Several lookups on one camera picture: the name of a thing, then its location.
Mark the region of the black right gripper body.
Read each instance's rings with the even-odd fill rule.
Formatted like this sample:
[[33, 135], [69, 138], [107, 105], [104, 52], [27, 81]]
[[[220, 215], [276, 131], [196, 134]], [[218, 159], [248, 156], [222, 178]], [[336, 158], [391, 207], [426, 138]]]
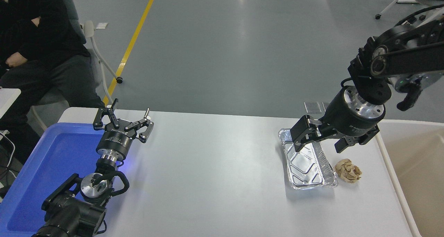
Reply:
[[355, 87], [343, 87], [323, 116], [323, 122], [351, 137], [363, 136], [381, 120], [382, 105], [365, 101]]

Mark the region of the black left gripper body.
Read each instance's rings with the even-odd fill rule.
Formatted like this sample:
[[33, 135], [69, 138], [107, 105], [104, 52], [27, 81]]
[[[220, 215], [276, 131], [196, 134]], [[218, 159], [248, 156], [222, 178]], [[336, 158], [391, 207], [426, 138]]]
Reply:
[[115, 129], [112, 125], [107, 125], [96, 152], [99, 155], [103, 155], [106, 152], [118, 153], [117, 159], [125, 160], [135, 138], [136, 131], [134, 129], [125, 132], [124, 127]]

